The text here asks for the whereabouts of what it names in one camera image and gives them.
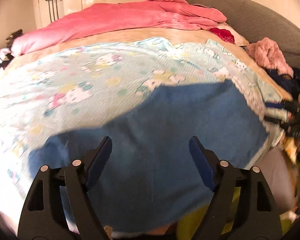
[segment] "pink fluffy cloth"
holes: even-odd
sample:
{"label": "pink fluffy cloth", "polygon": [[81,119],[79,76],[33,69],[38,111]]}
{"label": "pink fluffy cloth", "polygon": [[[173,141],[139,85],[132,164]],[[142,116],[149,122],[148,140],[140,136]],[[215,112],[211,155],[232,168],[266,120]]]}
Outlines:
{"label": "pink fluffy cloth", "polygon": [[276,69],[279,75],[288,74],[293,77],[293,69],[286,63],[278,44],[268,37],[257,43],[249,44],[246,51],[259,66]]}

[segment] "hello kitty character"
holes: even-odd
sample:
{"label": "hello kitty character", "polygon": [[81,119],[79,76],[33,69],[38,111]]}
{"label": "hello kitty character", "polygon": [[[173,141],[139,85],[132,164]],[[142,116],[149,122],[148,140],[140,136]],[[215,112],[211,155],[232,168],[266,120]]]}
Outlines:
{"label": "hello kitty character", "polygon": [[56,73],[53,71],[42,71],[42,72],[37,72],[31,78],[33,81],[36,81],[37,83],[41,83],[41,82],[47,82],[55,74]]}
{"label": "hello kitty character", "polygon": [[175,46],[173,46],[175,49],[184,49],[184,47],[185,47],[185,44],[184,43],[179,43],[179,44],[177,44],[177,45],[175,45]]}
{"label": "hello kitty character", "polygon": [[184,81],[186,78],[181,75],[175,75],[171,71],[164,71],[157,69],[152,72],[152,78],[144,81],[138,88],[136,95],[143,96],[153,92],[154,89],[160,85],[173,86],[180,81]]}
{"label": "hello kitty character", "polygon": [[229,71],[226,67],[222,67],[218,71],[215,71],[213,75],[218,79],[218,81],[224,82],[225,79],[229,76]]}
{"label": "hello kitty character", "polygon": [[137,45],[147,45],[147,46],[156,46],[162,42],[162,38],[151,38],[144,41],[128,42],[126,44],[137,44]]}
{"label": "hello kitty character", "polygon": [[162,56],[169,56],[175,60],[180,60],[181,56],[182,56],[182,51],[179,50],[179,49],[175,49],[175,48],[172,48],[172,49],[169,49],[169,50],[159,50],[158,51]]}
{"label": "hello kitty character", "polygon": [[234,61],[236,67],[239,69],[240,72],[242,72],[243,70],[245,70],[247,68],[247,65],[245,65],[243,62],[241,62],[240,60],[236,59]]}
{"label": "hello kitty character", "polygon": [[8,169],[7,174],[12,180],[12,183],[16,185],[20,181],[21,172],[22,172],[22,163],[20,158],[16,156],[7,157]]}
{"label": "hello kitty character", "polygon": [[7,149],[10,154],[21,157],[28,149],[27,140],[23,135],[18,135],[14,138],[12,145]]}
{"label": "hello kitty character", "polygon": [[[112,53],[102,55],[97,58],[97,60],[95,62],[96,66],[94,67],[93,71],[100,72],[104,68],[112,66],[121,60],[122,60],[122,57],[120,55],[114,55]],[[94,64],[94,63],[88,62],[87,64],[85,64],[84,66],[81,67],[81,70],[83,70],[85,73],[91,73],[92,70],[87,67],[87,65],[91,65],[91,64]]]}
{"label": "hello kitty character", "polygon": [[72,56],[72,55],[75,55],[77,53],[80,53],[80,49],[68,49],[68,50],[65,50],[63,52],[60,52],[60,56],[63,56],[63,57],[69,57],[69,56]]}
{"label": "hello kitty character", "polygon": [[228,55],[228,56],[232,56],[233,54],[231,52],[227,52],[227,49],[225,47],[221,47],[221,51],[223,52],[223,54]]}
{"label": "hello kitty character", "polygon": [[201,53],[201,54],[202,53],[206,53],[206,54],[208,54],[209,56],[211,56],[211,57],[213,57],[215,59],[220,59],[220,56],[217,53],[215,53],[212,49],[208,49],[208,48],[201,49],[201,48],[198,48],[197,52]]}
{"label": "hello kitty character", "polygon": [[54,109],[56,109],[58,106],[61,106],[62,104],[75,104],[92,97],[92,94],[89,91],[90,88],[92,88],[92,85],[90,85],[90,83],[82,82],[79,85],[71,88],[66,93],[60,92],[49,97],[49,109],[44,112],[44,116],[51,115]]}

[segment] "blue clamp pad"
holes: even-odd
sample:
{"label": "blue clamp pad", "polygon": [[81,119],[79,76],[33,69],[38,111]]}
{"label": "blue clamp pad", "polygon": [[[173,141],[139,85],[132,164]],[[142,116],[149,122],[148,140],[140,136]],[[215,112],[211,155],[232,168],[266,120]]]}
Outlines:
{"label": "blue clamp pad", "polygon": [[265,102],[265,106],[270,108],[284,109],[284,104],[281,103],[276,104],[272,102]]}
{"label": "blue clamp pad", "polygon": [[112,140],[110,137],[105,137],[97,149],[87,153],[84,164],[87,175],[85,186],[88,190],[93,187],[100,178],[111,152]]}
{"label": "blue clamp pad", "polygon": [[204,154],[204,147],[200,143],[197,137],[192,137],[189,141],[189,152],[194,160],[195,166],[198,169],[200,177],[206,187],[212,192],[216,189],[217,185],[214,181],[215,169],[209,163],[207,157]]}

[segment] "pink duvet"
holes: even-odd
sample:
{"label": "pink duvet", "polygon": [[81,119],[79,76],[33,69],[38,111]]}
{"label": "pink duvet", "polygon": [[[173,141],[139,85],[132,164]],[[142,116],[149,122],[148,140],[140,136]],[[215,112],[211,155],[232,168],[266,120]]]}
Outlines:
{"label": "pink duvet", "polygon": [[217,9],[189,5],[185,0],[96,3],[17,38],[11,50],[16,57],[99,33],[145,27],[209,30],[225,21]]}

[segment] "blue towel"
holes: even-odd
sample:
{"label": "blue towel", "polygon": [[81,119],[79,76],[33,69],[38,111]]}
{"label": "blue towel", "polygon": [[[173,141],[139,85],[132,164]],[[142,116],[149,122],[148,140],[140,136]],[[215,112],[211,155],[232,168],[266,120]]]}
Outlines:
{"label": "blue towel", "polygon": [[[219,159],[239,168],[248,164],[267,137],[230,81],[160,86],[138,107],[102,127],[50,137],[30,153],[29,170],[34,177],[43,164],[66,166],[109,136],[113,151],[88,192],[89,199],[102,225],[144,232],[176,222],[210,201],[212,193],[203,185],[188,150],[194,135]],[[64,190],[62,195],[69,218]]]}

